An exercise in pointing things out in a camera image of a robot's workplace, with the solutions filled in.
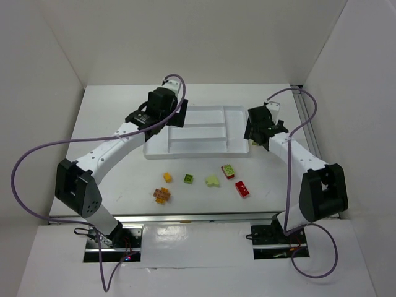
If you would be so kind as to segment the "pale green large lego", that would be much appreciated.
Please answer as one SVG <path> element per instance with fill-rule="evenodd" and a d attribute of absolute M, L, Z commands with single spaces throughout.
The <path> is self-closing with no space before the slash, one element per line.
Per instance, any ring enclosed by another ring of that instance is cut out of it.
<path fill-rule="evenodd" d="M 214 174 L 206 177 L 205 183 L 208 187 L 219 187 L 220 186 L 220 182 Z"/>

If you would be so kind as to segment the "small yellow lego brick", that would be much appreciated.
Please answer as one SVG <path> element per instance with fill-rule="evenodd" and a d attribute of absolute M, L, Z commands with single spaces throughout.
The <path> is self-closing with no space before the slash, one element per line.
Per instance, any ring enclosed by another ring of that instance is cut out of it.
<path fill-rule="evenodd" d="M 164 173 L 163 174 L 163 178 L 164 178 L 166 183 L 172 182 L 172 177 L 171 177 L 171 175 L 169 173 Z"/>

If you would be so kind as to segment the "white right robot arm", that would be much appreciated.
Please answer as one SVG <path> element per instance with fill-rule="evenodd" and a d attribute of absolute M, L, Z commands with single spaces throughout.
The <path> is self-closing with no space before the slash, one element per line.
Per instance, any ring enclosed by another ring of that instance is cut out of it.
<path fill-rule="evenodd" d="M 343 168 L 315 157 L 297 142 L 282 120 L 275 122 L 278 110 L 268 103 L 247 111 L 244 138 L 276 155 L 287 165 L 286 209 L 273 217 L 277 232 L 290 235 L 309 223 L 348 209 Z"/>

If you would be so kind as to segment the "dark green lego brick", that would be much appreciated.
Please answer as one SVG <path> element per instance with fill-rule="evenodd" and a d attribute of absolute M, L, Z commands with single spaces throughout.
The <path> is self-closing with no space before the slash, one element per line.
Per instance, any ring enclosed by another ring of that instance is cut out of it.
<path fill-rule="evenodd" d="M 193 183 L 193 180 L 194 180 L 193 175 L 191 175 L 191 174 L 185 174 L 185 176 L 184 176 L 184 183 L 186 183 L 186 184 L 192 184 L 192 183 Z"/>

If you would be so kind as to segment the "orange yellow lego cross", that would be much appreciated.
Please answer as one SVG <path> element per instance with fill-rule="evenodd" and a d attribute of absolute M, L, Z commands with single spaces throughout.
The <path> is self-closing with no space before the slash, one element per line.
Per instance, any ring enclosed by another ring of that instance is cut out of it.
<path fill-rule="evenodd" d="M 161 189 L 154 190 L 153 196 L 156 203 L 164 205 L 170 201 L 171 193 L 167 188 L 163 187 Z"/>

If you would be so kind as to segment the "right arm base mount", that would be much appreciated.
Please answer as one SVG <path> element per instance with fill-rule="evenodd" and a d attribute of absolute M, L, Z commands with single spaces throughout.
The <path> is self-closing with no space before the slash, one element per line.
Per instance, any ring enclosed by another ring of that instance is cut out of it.
<path fill-rule="evenodd" d="M 252 225 L 245 238 L 252 243 L 255 260 L 310 257 L 304 230 L 285 236 L 274 218 L 266 225 Z"/>

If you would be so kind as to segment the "red lego with green top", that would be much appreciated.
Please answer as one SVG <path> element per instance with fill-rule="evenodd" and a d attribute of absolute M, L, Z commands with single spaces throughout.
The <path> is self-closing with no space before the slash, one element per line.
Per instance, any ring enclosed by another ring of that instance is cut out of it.
<path fill-rule="evenodd" d="M 235 171 L 230 164 L 223 165 L 221 169 L 227 180 L 233 179 L 235 177 Z"/>

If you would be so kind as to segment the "red lego brick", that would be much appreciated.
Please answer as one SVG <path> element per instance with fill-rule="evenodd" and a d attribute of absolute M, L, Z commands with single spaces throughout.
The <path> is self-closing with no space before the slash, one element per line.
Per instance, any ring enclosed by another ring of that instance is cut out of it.
<path fill-rule="evenodd" d="M 242 181 L 238 181 L 237 183 L 235 183 L 235 188 L 242 198 L 245 198 L 248 195 L 250 195 L 250 192 L 248 191 L 246 185 Z"/>

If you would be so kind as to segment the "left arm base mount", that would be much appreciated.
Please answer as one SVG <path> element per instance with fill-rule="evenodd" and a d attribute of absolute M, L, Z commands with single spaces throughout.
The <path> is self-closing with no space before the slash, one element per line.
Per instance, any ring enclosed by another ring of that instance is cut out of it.
<path fill-rule="evenodd" d="M 124 262 L 140 262 L 142 246 L 142 226 L 133 226 L 123 229 L 124 234 L 117 243 L 100 235 L 101 255 L 103 262 L 118 262 L 124 257 Z M 74 234 L 83 236 L 86 239 L 84 249 L 84 263 L 99 262 L 99 243 L 93 228 L 75 228 Z"/>

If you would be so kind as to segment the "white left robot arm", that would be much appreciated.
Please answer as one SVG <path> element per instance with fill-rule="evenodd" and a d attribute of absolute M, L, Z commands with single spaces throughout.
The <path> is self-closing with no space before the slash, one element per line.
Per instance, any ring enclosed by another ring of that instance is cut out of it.
<path fill-rule="evenodd" d="M 124 157 L 165 126 L 183 127 L 188 100 L 181 89 L 180 80 L 165 78 L 110 139 L 74 161 L 64 159 L 58 164 L 56 198 L 98 230 L 99 238 L 111 247 L 125 243 L 131 233 L 103 205 L 98 186 Z"/>

